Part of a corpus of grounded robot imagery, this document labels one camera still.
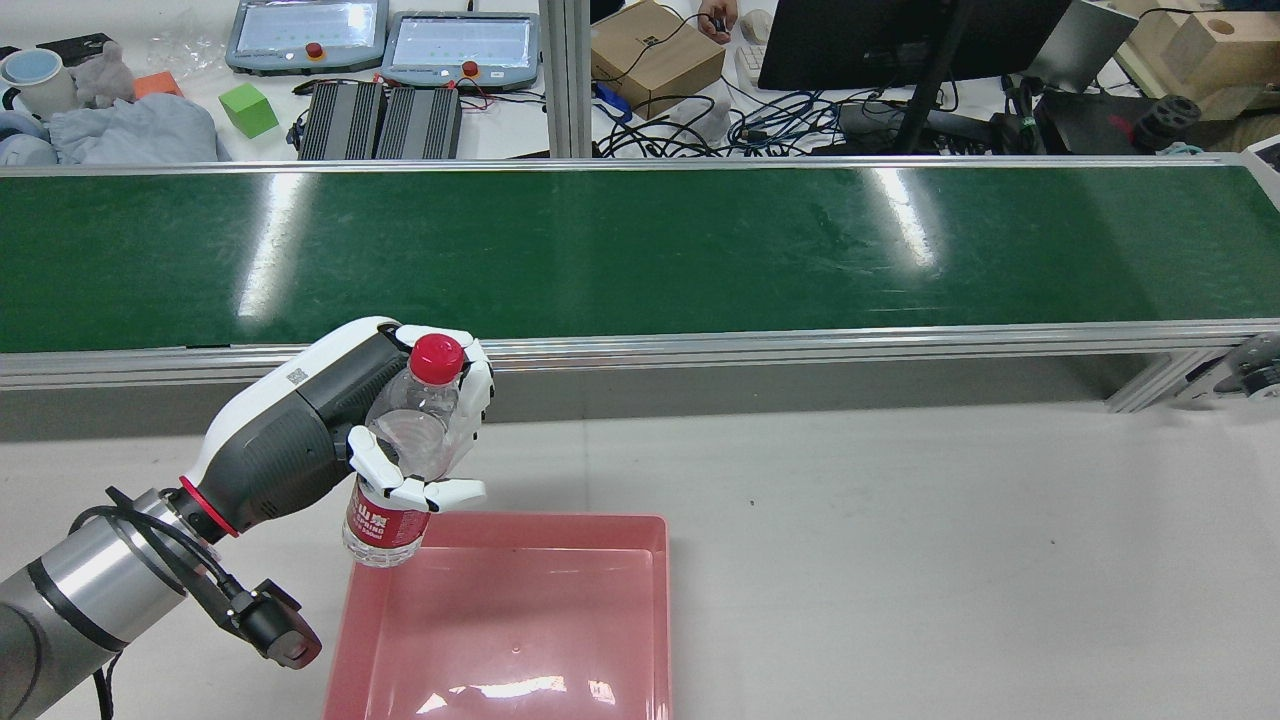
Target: red plastic tray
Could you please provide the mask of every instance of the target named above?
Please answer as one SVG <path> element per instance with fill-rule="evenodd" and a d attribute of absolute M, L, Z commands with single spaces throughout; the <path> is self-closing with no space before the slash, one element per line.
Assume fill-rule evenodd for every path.
<path fill-rule="evenodd" d="M 453 512 L 356 565 L 325 720 L 671 717 L 662 518 Z"/>

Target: human hand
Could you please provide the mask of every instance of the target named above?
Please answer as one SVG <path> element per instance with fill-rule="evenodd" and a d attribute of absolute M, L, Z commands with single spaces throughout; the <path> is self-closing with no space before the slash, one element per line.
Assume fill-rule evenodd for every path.
<path fill-rule="evenodd" d="M 737 0 L 703 0 L 698 12 L 701 13 L 698 15 L 698 29 L 721 45 L 728 42 L 728 31 L 733 29 L 733 24 L 737 23 Z M 724 20 L 723 32 L 716 29 L 712 18 Z"/>

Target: green cube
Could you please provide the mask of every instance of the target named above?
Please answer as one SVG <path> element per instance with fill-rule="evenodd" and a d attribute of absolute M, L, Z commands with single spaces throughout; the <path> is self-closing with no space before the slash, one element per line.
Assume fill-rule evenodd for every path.
<path fill-rule="evenodd" d="M 227 110 L 232 124 L 247 137 L 257 137 L 280 124 L 262 91 L 247 82 L 219 95 L 218 100 L 223 104 L 223 110 Z"/>

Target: robotic arm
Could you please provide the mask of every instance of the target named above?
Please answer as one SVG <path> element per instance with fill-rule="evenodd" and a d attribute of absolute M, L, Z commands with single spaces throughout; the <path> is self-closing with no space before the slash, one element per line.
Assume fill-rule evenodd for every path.
<path fill-rule="evenodd" d="M 351 322 L 237 395 L 214 418 L 180 488 L 86 510 L 52 550 L 0 582 L 0 720 L 36 717 L 178 605 L 187 592 L 264 657 L 302 667 L 320 641 L 270 580 L 246 591 L 207 544 L 311 506 L 356 468 L 407 507 L 484 496 L 476 480 L 404 478 L 361 425 L 422 334 L 466 348 L 447 445 L 470 450 L 493 393 L 470 334 L 389 318 Z"/>

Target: white table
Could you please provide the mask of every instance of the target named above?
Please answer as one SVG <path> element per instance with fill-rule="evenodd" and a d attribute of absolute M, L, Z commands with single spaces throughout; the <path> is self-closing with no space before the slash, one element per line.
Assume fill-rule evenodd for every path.
<path fill-rule="evenodd" d="M 497 424 L 463 469 L 489 480 L 493 510 L 667 518 L 675 717 L 1270 719 L 1275 410 Z M 170 484 L 197 447 L 0 436 L 0 573 L 56 542 L 106 484 Z M 329 643 L 311 667 L 275 667 L 186 602 L 125 652 L 116 716 L 317 717 L 349 568 L 347 492 L 218 546 L 242 582 L 270 577 L 302 602 Z M 96 717 L 92 684 L 46 717 Z"/>
<path fill-rule="evenodd" d="M 668 0 L 664 3 L 673 10 L 687 17 L 696 12 L 696 0 Z M 392 0 L 392 13 L 413 9 L 443 9 L 461 10 L 466 5 L 465 0 Z M 740 13 L 746 14 L 751 9 L 772 10 L 774 0 L 741 0 Z M 538 0 L 481 0 L 481 9 L 489 12 L 538 12 Z M 14 45 L 18 47 L 33 47 L 38 42 L 47 42 L 65 37 L 87 35 L 91 32 L 105 32 L 124 47 L 125 64 L 133 69 L 134 74 L 143 76 L 163 69 L 174 70 L 178 85 L 183 94 L 193 102 L 205 108 L 214 119 L 218 136 L 229 151 L 233 160 L 239 161 L 285 161 L 297 158 L 296 150 L 284 140 L 287 129 L 293 120 L 307 109 L 310 97 L 297 96 L 291 91 L 297 85 L 311 79 L 303 76 L 283 77 L 255 77 L 233 73 L 223 60 L 225 42 L 230 35 L 232 22 L 236 14 L 233 0 L 218 3 L 198 3 L 195 0 L 132 0 L 128 10 L 123 10 L 118 3 L 96 3 L 91 0 L 8 0 L 3 9 L 4 22 L 0 22 L 0 45 Z M 156 42 L 154 38 L 161 35 L 172 37 L 184 37 L 191 45 L 202 47 L 202 61 L 207 63 L 200 69 L 174 68 L 161 61 L 163 58 L 173 56 L 174 49 Z M 783 92 L 763 91 L 751 87 L 745 78 L 737 77 L 735 63 L 735 50 L 745 44 L 740 29 L 732 33 L 732 41 L 726 46 L 724 77 L 735 82 L 737 87 L 749 92 L 753 97 L 769 101 L 782 97 Z M 372 79 L 372 69 L 361 73 L 348 73 L 342 76 L 311 76 L 314 77 L 351 77 L 357 79 Z M 1110 63 L 1100 78 L 1105 86 L 1114 86 L 1126 81 L 1123 70 L 1115 61 Z M 218 96 L 228 90 L 250 82 L 266 95 L 275 110 L 280 126 L 273 128 L 259 137 L 247 138 L 236 129 L 218 101 Z M 987 119 L 992 113 L 1004 108 L 1004 96 L 997 81 L 992 78 L 964 81 L 959 83 L 960 104 L 956 110 L 961 115 L 977 119 Z M 535 92 L 543 91 L 543 79 L 531 88 Z M 951 86 L 945 87 L 948 94 L 947 102 L 951 102 Z M 1121 88 L 1112 92 L 1134 92 Z M 759 105 L 737 92 L 731 92 L 728 87 L 717 81 L 708 87 L 704 94 L 714 97 L 718 102 L 728 102 L 742 111 L 755 110 Z M 824 97 L 836 100 L 846 97 L 849 92 L 827 92 Z M 886 94 L 886 99 L 906 100 L 910 90 L 895 88 Z M 705 102 L 699 100 L 685 101 L 681 106 L 672 109 L 668 114 L 675 118 L 691 117 L 699 113 Z M 593 136 L 604 137 L 613 127 L 613 122 L 602 111 L 593 111 Z M 708 142 L 717 145 L 723 142 L 723 131 L 727 123 L 721 123 L 707 136 Z M 462 132 L 460 133 L 458 158 L 461 159 L 494 159 L 512 158 L 529 152 L 545 151 L 547 115 L 536 104 L 497 102 L 489 110 L 465 111 Z"/>

